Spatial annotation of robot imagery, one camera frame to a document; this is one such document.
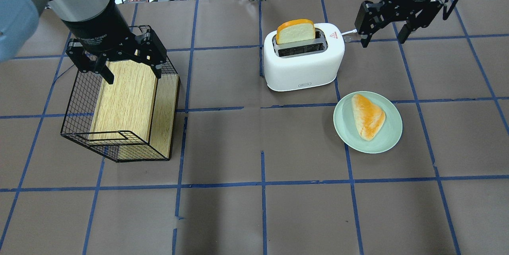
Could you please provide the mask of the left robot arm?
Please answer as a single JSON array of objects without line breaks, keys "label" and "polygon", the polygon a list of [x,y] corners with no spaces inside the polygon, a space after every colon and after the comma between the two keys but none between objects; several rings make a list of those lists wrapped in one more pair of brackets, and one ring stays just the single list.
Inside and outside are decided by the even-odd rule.
[{"label": "left robot arm", "polygon": [[0,58],[14,58],[34,34],[39,18],[49,7],[74,35],[66,54],[82,73],[94,72],[113,84],[107,62],[132,60],[151,68],[157,78],[171,62],[156,32],[140,27],[134,35],[115,0],[1,0]]}]

